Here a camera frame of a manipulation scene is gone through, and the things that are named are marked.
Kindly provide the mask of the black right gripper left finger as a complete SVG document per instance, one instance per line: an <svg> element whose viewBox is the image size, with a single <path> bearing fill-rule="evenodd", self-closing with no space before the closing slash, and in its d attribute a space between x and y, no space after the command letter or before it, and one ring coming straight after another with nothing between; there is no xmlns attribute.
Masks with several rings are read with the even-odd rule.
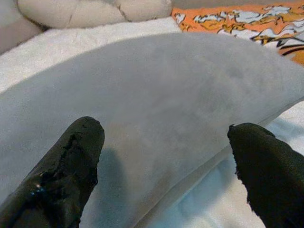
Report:
<svg viewBox="0 0 304 228"><path fill-rule="evenodd" d="M0 205L0 228L79 228L104 141L99 121L74 121Z"/></svg>

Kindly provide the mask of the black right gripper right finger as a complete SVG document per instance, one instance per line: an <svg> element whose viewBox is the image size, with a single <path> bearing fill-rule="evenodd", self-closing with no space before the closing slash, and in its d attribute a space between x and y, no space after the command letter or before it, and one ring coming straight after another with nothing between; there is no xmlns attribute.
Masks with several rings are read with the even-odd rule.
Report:
<svg viewBox="0 0 304 228"><path fill-rule="evenodd" d="M266 228L304 228L304 156L253 123L227 137L247 202Z"/></svg>

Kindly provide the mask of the orange cartoon print blanket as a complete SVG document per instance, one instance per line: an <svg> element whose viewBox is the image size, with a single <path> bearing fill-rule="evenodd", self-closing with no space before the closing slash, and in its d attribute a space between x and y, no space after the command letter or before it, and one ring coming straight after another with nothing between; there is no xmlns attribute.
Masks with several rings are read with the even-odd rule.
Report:
<svg viewBox="0 0 304 228"><path fill-rule="evenodd" d="M215 8L173 8L182 32L229 35L275 49L304 66L304 0Z"/></svg>

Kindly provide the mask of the beige bolster pillow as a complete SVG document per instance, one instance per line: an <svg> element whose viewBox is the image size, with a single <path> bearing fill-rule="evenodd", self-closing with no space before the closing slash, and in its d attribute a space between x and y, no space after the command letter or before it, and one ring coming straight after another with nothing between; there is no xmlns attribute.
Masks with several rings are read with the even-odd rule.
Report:
<svg viewBox="0 0 304 228"><path fill-rule="evenodd" d="M18 0L30 20L57 29L91 28L122 22L165 18L171 0Z"/></svg>

